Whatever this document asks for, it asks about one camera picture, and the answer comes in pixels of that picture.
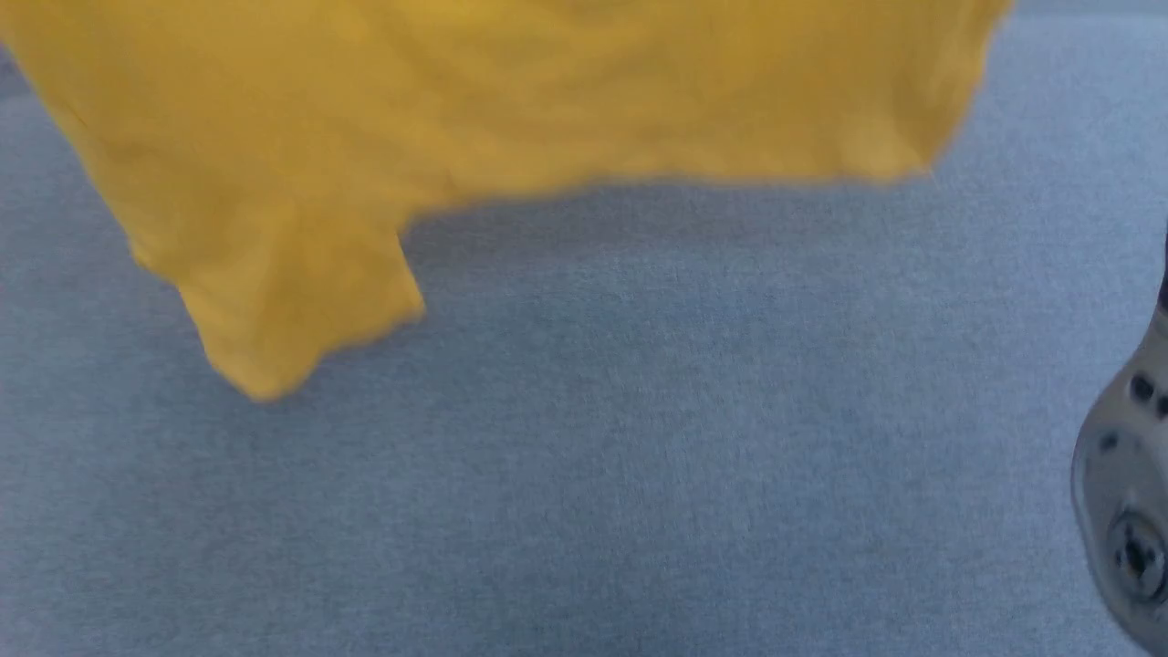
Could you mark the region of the yellow t-shirt with print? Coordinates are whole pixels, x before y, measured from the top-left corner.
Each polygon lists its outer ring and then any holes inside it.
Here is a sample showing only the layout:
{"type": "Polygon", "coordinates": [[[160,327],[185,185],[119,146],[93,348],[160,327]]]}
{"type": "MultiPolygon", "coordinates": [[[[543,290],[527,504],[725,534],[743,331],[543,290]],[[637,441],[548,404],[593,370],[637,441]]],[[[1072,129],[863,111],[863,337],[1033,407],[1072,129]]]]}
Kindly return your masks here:
{"type": "Polygon", "coordinates": [[[213,369],[267,401],[422,314],[425,214],[926,172],[1011,5],[0,0],[0,44],[213,369]]]}

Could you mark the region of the grey fabric sofa cushion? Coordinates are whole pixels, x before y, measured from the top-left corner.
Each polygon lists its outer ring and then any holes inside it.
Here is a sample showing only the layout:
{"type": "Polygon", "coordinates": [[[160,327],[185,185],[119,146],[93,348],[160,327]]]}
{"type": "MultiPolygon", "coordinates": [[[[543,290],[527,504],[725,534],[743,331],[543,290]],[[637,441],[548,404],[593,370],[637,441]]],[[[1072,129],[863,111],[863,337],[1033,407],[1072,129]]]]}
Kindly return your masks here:
{"type": "Polygon", "coordinates": [[[1142,657],[1069,458],[1167,219],[1168,0],[1018,0],[931,177],[429,220],[253,404],[0,55],[0,657],[1142,657]]]}

